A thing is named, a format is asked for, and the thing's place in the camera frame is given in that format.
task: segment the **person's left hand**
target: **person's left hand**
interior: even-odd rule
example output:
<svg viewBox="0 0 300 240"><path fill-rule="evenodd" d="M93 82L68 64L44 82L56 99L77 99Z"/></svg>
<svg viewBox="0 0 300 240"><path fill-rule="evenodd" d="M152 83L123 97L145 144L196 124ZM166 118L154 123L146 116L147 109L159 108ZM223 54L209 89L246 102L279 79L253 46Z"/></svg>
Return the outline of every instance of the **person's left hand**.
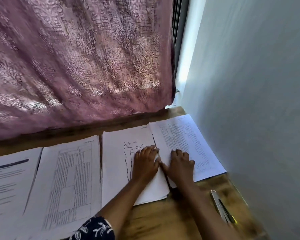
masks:
<svg viewBox="0 0 300 240"><path fill-rule="evenodd" d="M137 151L134 156L134 164L132 170L132 180L144 183L146 186L154 178L158 172L160 165L160 157L155 161L155 157L159 149L154 145L147 146L141 151Z"/></svg>

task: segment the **forearm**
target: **forearm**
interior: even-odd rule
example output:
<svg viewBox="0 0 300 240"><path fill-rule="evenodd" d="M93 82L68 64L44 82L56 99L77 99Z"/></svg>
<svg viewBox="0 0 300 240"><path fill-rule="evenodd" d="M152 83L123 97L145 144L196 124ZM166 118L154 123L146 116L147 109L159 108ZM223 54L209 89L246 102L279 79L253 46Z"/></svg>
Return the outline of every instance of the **forearm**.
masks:
<svg viewBox="0 0 300 240"><path fill-rule="evenodd" d="M97 216L102 216L110 222L115 236L119 235L129 211L144 188L145 185L141 181L130 180L116 197L98 212Z"/></svg>
<svg viewBox="0 0 300 240"><path fill-rule="evenodd" d="M195 183L179 187L189 204L192 216L202 239L206 240L238 240L237 234L216 212L209 200Z"/></svg>

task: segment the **wooden table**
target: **wooden table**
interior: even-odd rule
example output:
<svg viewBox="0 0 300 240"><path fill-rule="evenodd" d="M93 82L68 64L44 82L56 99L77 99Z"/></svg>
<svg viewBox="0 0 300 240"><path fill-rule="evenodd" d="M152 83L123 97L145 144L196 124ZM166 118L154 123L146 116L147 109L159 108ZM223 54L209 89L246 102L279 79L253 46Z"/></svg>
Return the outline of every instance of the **wooden table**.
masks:
<svg viewBox="0 0 300 240"><path fill-rule="evenodd" d="M117 131L146 125L149 122L165 120L186 114L182 107L161 110L157 113L135 114L115 120L90 125L47 130L40 133L0 141L0 156L36 147L49 147L102 135L103 131ZM227 174L222 174L197 183L207 196L216 190L229 212L236 218L235 227L242 239L267 239L262 226L249 212L248 206L232 185ZM128 216L119 239L201 239L188 207L178 191L167 199L135 206Z"/></svg>

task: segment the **sleeve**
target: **sleeve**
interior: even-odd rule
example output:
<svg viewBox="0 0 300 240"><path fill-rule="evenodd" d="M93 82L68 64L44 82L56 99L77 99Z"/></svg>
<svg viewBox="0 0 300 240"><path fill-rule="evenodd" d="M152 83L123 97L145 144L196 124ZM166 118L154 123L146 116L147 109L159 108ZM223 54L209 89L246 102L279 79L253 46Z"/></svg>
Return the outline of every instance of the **sleeve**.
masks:
<svg viewBox="0 0 300 240"><path fill-rule="evenodd" d="M92 217L67 240L115 240L115 233L106 219Z"/></svg>

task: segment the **pink curtain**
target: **pink curtain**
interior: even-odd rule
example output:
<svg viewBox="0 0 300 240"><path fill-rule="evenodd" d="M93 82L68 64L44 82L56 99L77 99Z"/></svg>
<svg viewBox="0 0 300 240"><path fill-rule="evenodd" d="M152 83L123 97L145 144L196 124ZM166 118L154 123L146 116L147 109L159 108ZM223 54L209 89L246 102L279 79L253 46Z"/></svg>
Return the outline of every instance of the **pink curtain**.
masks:
<svg viewBox="0 0 300 240"><path fill-rule="evenodd" d="M172 103L173 0L0 0L0 140Z"/></svg>

